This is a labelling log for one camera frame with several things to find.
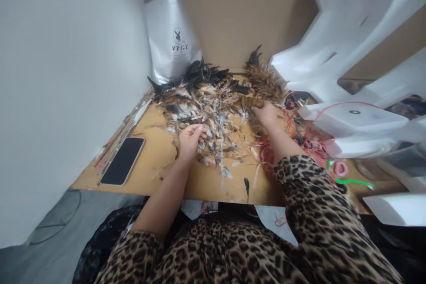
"phone screen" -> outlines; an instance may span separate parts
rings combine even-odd
[[[126,138],[103,175],[101,183],[124,184],[144,142],[143,138]]]

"hand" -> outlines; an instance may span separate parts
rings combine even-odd
[[[252,110],[265,129],[276,125],[276,108],[269,101],[262,108],[253,107]]]
[[[178,160],[191,164],[197,154],[198,142],[203,142],[207,137],[203,132],[207,130],[202,124],[193,124],[187,126],[179,134],[179,157]]]

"person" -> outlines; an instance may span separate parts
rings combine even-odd
[[[190,125],[179,135],[173,168],[117,242],[96,283],[402,282],[327,172],[279,128],[275,107],[265,103],[254,112],[272,143],[274,176],[299,245],[218,212],[182,228],[165,251],[197,144],[206,138],[202,125]]]

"wooden table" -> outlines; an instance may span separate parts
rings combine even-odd
[[[277,109],[277,114],[282,115],[282,112]],[[148,128],[153,124],[161,123],[165,123],[165,119],[160,110],[155,105],[149,106],[131,135],[145,138],[146,143],[126,184],[122,186],[99,184],[101,177],[97,175],[99,170],[93,168],[95,163],[95,160],[93,160],[72,184],[71,188],[151,195],[160,185],[161,179],[165,177],[176,157],[176,149],[172,145],[172,134],[158,128]],[[285,130],[285,121],[280,123]],[[242,134],[246,136],[249,142],[255,141],[252,133],[253,130],[250,125],[245,125],[242,128]],[[242,134],[235,133],[234,140],[240,141]],[[243,141],[241,141],[241,147],[246,150],[250,149]],[[206,167],[195,161],[189,172],[184,197],[195,200],[282,206],[280,188],[276,186],[275,182],[268,179],[263,168],[259,169],[256,187],[254,186],[257,162],[252,156],[246,156],[244,163],[236,167],[232,166],[233,162],[234,159],[224,159],[224,165],[228,167],[233,179],[225,177],[222,189],[222,176],[214,168]],[[352,160],[347,160],[346,163],[349,174],[343,179],[367,181],[357,171]],[[250,182],[248,202],[244,178],[248,178]],[[347,184],[351,190],[351,199],[359,206],[362,213],[369,213],[368,208],[361,200],[362,197],[405,190],[399,181],[374,182],[374,184],[376,185],[375,191],[371,191],[365,185]]]

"gray floor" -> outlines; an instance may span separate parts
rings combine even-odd
[[[38,245],[0,249],[1,283],[71,283],[84,246],[107,215],[115,209],[143,201],[141,196],[117,193],[81,191],[81,195],[81,204],[75,216],[57,236]],[[78,192],[65,193],[40,225],[66,222],[78,202]],[[39,229],[32,241],[42,241],[57,230]]]

